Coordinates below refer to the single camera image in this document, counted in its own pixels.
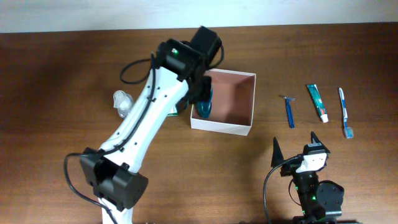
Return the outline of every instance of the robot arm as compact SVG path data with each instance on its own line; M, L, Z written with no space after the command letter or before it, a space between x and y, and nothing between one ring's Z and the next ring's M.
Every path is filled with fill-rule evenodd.
M274 152L272 153L271 167L281 167L282 177L292 176L296 185L302 217L294 217L294 224L329 223L337 224L336 218L342 215L344 188L330 180L319 181L317 172L326 167L329 149L311 132L311 144L304 146L303 153L290 159L284 159L279 144L274 138Z
M99 151L87 148L84 155L92 156L80 157L87 183L119 224L131 223L132 208L147 187L148 179L138 171L170 109L181 100L209 99L211 78L204 73L220 47L220 38L205 27L199 28L191 42L170 39L161 43L132 111ZM103 223L114 223L105 209Z

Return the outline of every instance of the wood grain surface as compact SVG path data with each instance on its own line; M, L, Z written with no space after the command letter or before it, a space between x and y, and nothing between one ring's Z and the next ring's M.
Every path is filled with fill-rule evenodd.
M320 179L345 188L341 220L398 219L398 24L231 27L215 29L225 46L220 68L257 74L254 121L248 136L190 129L189 113L167 118L140 173L149 186L134 207L135 223L264 223L262 184L272 138L284 156L302 152L315 131L331 151ZM195 29L0 34L0 223L101 223L98 207L68 188L63 158L98 148L121 124L113 93L134 98L120 70L146 58L170 37ZM148 68L138 65L126 78ZM316 83L329 114L322 123L306 84ZM348 125L342 132L338 87ZM290 129L284 100L291 102ZM92 195L78 160L76 188ZM301 215L289 198L290 178L267 186L273 220Z

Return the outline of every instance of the toothpaste tube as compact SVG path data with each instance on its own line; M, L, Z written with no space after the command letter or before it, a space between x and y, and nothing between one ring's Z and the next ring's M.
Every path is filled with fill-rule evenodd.
M328 115L326 113L325 105L323 105L323 102L321 100L321 96L319 95L317 85L312 84L312 85L307 85L307 87L311 93L313 103L315 104L315 107L317 107L319 117L321 117L324 123L328 122L329 121Z

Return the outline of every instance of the white cardboard box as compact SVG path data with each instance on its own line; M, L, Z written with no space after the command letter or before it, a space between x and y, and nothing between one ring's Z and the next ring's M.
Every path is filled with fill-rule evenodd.
M210 117L199 117L192 106L191 128L247 136L253 122L256 74L212 69Z

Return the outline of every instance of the wire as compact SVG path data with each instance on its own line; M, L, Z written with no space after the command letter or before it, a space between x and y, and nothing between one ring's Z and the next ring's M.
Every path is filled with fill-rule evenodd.
M289 183L289 195L290 195L290 198L293 200L294 203L296 203L297 205L301 206L301 204L297 203L297 202L293 199L292 194L290 193L290 187L292 186L292 183L293 183L293 179L292 179L292 180L290 181L290 183Z
M221 57L220 57L220 60L217 63L215 63L214 65L210 65L208 67L208 69L216 68L217 66L219 66L223 62L223 60L224 60L224 46L223 46L223 44L221 44Z
M133 82L125 81L125 80L123 79L124 72L127 71L127 69L129 69L129 68L130 68L131 66L133 66L133 65L136 65L136 64L142 63L142 62L148 62L148 61L150 61L150 60L152 60L152 59L151 59L151 58L146 58L146 59L136 60L136 61L131 62L130 64L126 65L126 66L121 70L121 72L120 72L120 80L121 80L123 83L125 83L125 84L130 84L130 85L135 85L135 84L140 84L140 83L142 83L143 81L145 81L145 80L149 77L149 72L150 72L152 66L149 67L149 71L148 71L147 74L144 76L144 78L141 78L140 80L133 81Z
M264 180L264 186L263 186L263 188L262 188L262 196L263 196L263 198L264 198L264 210L265 210L265 212L266 212L266 217L267 217L267 222L268 222L268 224L271 224L272 222L271 222L271 219L269 218L268 209L267 209L267 202L266 202L266 187L267 187L267 181L268 181L269 177L271 176L271 174L272 174L275 170L277 170L278 168L280 168L281 166L283 166L284 164L290 162L290 161L293 160L293 159L297 159L297 156L291 157L290 159L287 159L287 160L284 161L283 163L281 163L281 164L275 166L271 171L269 171L269 173L267 174L266 179Z
M148 109L149 109L150 103L153 102L153 97L154 97L154 92L155 92L155 84L156 84L156 66L155 66L155 57L154 57L154 54L153 54L153 53L152 53L151 56L150 56L150 60L151 60L151 69L152 69L153 77L152 77L152 88L151 88L151 90L150 90L150 95L149 95L148 98L147 98L147 99L148 99L148 102L147 102L147 104L146 104L146 107L144 108L144 111L141 113L140 118L137 120L136 125L134 126L134 128L132 129L132 131L129 133L129 135L127 136L127 138L124 139L120 145L115 146L115 147L114 147L113 149L111 149L111 150L108 150L108 151L99 151L99 152L96 152L96 153L76 153L76 152L74 152L74 153L69 153L67 156L65 156L65 159L64 159L64 161L63 161L63 173L64 173L65 178L66 178L66 180L67 180L67 184L68 184L68 186L71 188L72 192L75 193L75 194L76 194L77 196L79 196L80 198L82 198L82 199L84 199L84 200L86 200L86 201L88 201L88 202L90 202L90 203L92 203L92 204L94 204L94 205L97 205L97 206L99 206L99 207L101 207L101 208L103 208L103 209L105 209L106 213L109 215L110 219L112 220L112 222L113 222L114 224L118 224L118 223L117 223L117 221L114 219L114 217L113 217L113 215L112 215L112 211L111 211L106 205L103 205L103 204L101 204L101 203L99 203L99 202L97 202L97 201L95 201L95 200L93 200L93 199L87 197L86 195L83 195L82 193L80 193L80 192L73 186L72 182L70 181L69 173L68 173L68 160L69 160L69 158L71 158L71 157L105 156L105 155L112 154L112 153L114 153L114 152L116 152L116 151L120 151L120 150L123 148L123 146L132 138L132 136L134 135L134 133L137 131L137 129L138 129L138 127L139 127L141 121L144 119L144 117L145 117L145 115L146 115L146 113L147 113L147 111L148 111ZM138 61L135 61L135 62L130 63L129 65L127 65L127 66L122 70L122 72L121 72L121 80L122 80L122 82L123 82L123 73L124 73L129 67L131 67L131 66L133 66L133 65L135 65L135 64L137 64L137 63L146 62L146 61L147 61L147 59L142 59L142 60L138 60ZM135 82L130 82L130 83L140 83L140 82L142 82L142 81L145 80L145 79L141 79L141 80L138 80L138 81L135 81Z

